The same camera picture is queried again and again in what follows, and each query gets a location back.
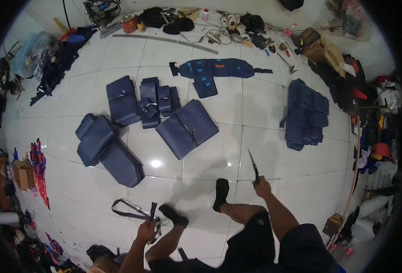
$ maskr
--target wooden stick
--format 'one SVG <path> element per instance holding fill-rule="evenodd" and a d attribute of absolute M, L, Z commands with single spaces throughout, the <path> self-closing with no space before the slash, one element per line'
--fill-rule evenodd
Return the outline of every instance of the wooden stick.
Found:
<path fill-rule="evenodd" d="M 354 168 L 354 180 L 351 185 L 351 192 L 349 193 L 348 202 L 346 203 L 345 211 L 343 212 L 342 222 L 345 221 L 346 212 L 348 211 L 349 203 L 351 202 L 352 193 L 354 192 L 354 186 L 356 185 L 357 172 L 359 171 L 359 156 L 360 156 L 360 117 L 357 116 L 357 152 L 356 152 L 356 167 Z"/>

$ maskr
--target person's arm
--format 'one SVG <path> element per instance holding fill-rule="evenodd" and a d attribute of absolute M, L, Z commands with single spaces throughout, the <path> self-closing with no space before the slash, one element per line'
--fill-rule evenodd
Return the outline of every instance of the person's arm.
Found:
<path fill-rule="evenodd" d="M 260 177 L 260 183 L 254 185 L 254 188 L 256 189 L 256 194 L 265 200 L 271 216 L 272 229 L 278 240 L 281 241 L 281 238 L 288 231 L 299 225 L 298 222 L 291 212 L 271 193 L 271 186 L 264 176 Z"/>
<path fill-rule="evenodd" d="M 144 273 L 143 252 L 146 243 L 154 237 L 156 221 L 146 220 L 139 226 L 137 237 L 131 245 L 124 262 L 119 269 L 119 273 Z"/>

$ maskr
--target person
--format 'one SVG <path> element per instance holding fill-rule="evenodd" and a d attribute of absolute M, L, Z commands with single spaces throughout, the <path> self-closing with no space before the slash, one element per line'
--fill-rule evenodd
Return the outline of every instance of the person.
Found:
<path fill-rule="evenodd" d="M 318 272 L 338 271 L 335 259 L 325 249 L 318 230 L 312 224 L 298 224 L 295 217 L 271 193 L 271 186 L 263 176 L 254 184 L 256 194 L 263 198 L 268 211 L 263 206 L 229 204 L 226 197 L 229 182 L 216 181 L 216 199 L 213 209 L 224 213 L 244 229 L 231 237 L 224 262 L 217 269 L 198 259 L 176 262 L 169 255 L 175 251 L 184 229 L 189 223 L 168 205 L 159 210 L 174 224 L 172 230 L 160 239 L 145 254 L 149 267 L 154 273 L 165 272 L 221 272 L 221 273 L 268 273 L 268 272 Z M 272 230 L 280 240 L 278 263 L 274 263 L 275 248 Z M 154 236 L 154 221 L 146 221 L 138 229 L 120 273 L 143 272 L 143 252 L 145 243 Z"/>

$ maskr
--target black shorts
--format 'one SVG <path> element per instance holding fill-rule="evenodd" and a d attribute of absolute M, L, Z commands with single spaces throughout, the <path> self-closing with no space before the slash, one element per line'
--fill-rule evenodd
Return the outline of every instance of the black shorts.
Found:
<path fill-rule="evenodd" d="M 275 246 L 267 211 L 254 215 L 245 228 L 231 237 L 221 272 L 247 272 L 274 262 Z"/>
<path fill-rule="evenodd" d="M 254 215 L 245 228 L 231 237 L 227 244 L 229 247 L 224 262 L 218 269 L 208 266 L 198 259 L 176 262 L 171 258 L 149 262 L 149 267 L 155 273 L 239 273 L 273 263 L 275 247 L 268 212 L 262 211 Z"/>

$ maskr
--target stack of navy fabric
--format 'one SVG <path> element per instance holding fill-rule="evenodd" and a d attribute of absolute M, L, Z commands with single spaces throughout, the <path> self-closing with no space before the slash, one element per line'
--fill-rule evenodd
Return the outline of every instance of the stack of navy fabric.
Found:
<path fill-rule="evenodd" d="M 107 98 L 111 120 L 119 127 L 125 127 L 141 120 L 133 81 L 125 76 L 107 85 Z"/>
<path fill-rule="evenodd" d="M 329 125 L 329 100 L 306 86 L 301 79 L 289 85 L 287 116 L 280 122 L 286 124 L 286 144 L 300 151 L 304 145 L 318 145 L 322 142 L 322 128 Z"/>
<path fill-rule="evenodd" d="M 142 164 L 117 138 L 116 129 L 105 116 L 87 114 L 75 131 L 81 140 L 77 152 L 86 167 L 101 161 L 118 183 L 134 187 L 145 177 Z"/>
<path fill-rule="evenodd" d="M 160 114 L 169 117 L 181 108 L 176 87 L 159 86 L 159 79 L 143 79 L 140 85 L 140 101 L 142 127 L 155 128 L 160 123 Z"/>
<path fill-rule="evenodd" d="M 189 101 L 156 128 L 178 160 L 219 132 L 200 101 Z"/>

